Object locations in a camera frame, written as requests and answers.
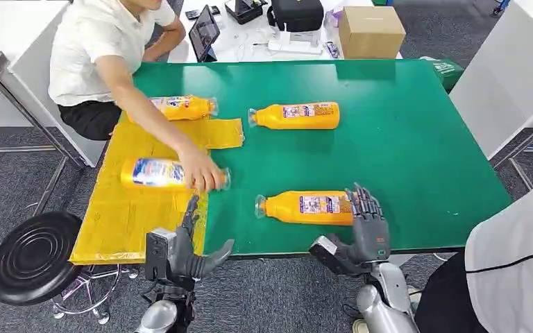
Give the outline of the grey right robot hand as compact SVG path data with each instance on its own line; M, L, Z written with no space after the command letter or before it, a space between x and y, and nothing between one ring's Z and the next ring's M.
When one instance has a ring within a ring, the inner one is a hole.
M388 260L389 224L368 189L355 183L354 190L347 189L346 194L353 212L353 243L345 244L330 234L329 240L337 248L325 266L337 275L359 276L370 273L375 263Z

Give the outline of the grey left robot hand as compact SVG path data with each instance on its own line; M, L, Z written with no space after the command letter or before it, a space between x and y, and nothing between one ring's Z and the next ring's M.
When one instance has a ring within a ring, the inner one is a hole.
M231 256L235 245L234 239L228 239L222 247L208 256L196 255L192 243L194 225L199 215L196 213L199 196L193 195L183 216L181 224L176 228L176 236L172 252L167 256L172 282L182 288L193 290L195 281L204 278L226 262Z

